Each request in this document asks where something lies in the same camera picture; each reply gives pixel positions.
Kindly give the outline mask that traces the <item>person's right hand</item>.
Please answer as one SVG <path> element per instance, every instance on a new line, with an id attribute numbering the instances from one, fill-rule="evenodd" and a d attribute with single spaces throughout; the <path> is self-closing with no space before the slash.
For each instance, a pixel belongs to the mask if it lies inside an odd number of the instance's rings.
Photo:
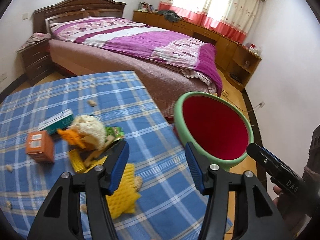
<path id="1" fill-rule="evenodd" d="M 304 226 L 307 217 L 312 211 L 309 207 L 297 198 L 287 195 L 280 187 L 274 185 L 273 191 L 278 195 L 273 203 L 278 208 L 288 230 L 296 235 Z"/>

